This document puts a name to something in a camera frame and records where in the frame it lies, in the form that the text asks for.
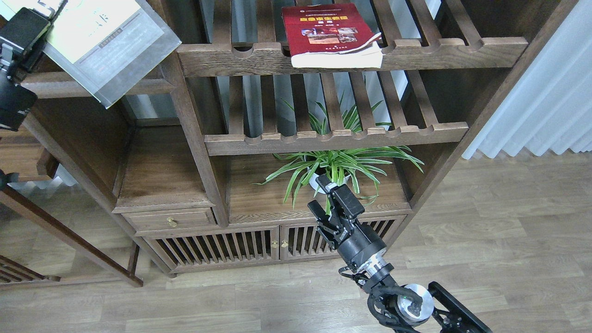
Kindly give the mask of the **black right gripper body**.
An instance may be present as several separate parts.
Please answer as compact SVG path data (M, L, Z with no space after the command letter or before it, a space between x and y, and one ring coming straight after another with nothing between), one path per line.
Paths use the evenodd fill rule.
M382 257L386 244L369 225L361 225L358 220L332 225L328 215L318 218L317 223L317 231L331 249L338 251L351 272L376 274L388 266Z

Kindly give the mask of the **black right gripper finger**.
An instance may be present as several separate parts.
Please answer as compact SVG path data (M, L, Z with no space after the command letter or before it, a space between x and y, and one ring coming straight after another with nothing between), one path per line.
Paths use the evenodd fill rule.
M315 216L317 221L317 225L327 232L336 232L336 227L331 223L331 215L328 215L324 208L317 202L317 200L313 200L307 204L307 207Z
M355 197L346 184L336 186L326 175L317 178L320 187L324 189L330 202L332 221L338 219L355 220L358 215L364 213L364 206Z

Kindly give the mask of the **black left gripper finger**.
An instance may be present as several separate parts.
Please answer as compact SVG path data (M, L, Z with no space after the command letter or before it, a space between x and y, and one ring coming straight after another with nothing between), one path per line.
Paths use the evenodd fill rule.
M0 39L6 38L19 52L29 51L50 28L51 21L34 9L21 8L1 29Z

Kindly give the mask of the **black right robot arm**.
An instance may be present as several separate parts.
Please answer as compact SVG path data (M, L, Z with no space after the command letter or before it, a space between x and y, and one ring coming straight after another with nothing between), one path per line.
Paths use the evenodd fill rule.
M387 246L358 215L364 207L345 184L332 183L325 175L317 178L327 194L330 214L317 201L308 203L316 217L317 231L346 265L339 270L368 294L367 306L379 324L396 333L414 333L416 327L435 318L443 333L489 333L475 314L437 282L425 288L419 284L400 286L391 277L393 266L383 259Z

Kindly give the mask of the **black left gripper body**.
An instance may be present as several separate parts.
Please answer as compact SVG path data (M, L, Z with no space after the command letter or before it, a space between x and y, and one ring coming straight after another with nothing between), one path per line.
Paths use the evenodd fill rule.
M40 38L29 51L19 52L19 48L6 38L1 38L1 70L16 84L23 82L28 74L37 70L43 58L44 38Z

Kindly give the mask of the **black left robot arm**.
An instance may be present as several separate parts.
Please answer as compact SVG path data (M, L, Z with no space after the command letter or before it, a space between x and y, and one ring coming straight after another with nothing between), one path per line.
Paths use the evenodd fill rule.
M38 67L51 24L48 17L23 7L1 28L2 130L18 131L37 100L20 82Z

